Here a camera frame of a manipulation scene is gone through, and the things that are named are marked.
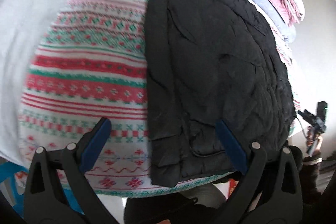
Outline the person's right hand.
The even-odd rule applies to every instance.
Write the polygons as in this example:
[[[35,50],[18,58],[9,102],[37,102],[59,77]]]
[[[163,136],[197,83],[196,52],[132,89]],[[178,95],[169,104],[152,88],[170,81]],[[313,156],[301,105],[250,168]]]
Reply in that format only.
[[[323,137],[321,134],[315,133],[315,129],[311,126],[307,128],[306,146],[309,156],[315,155],[321,150]]]

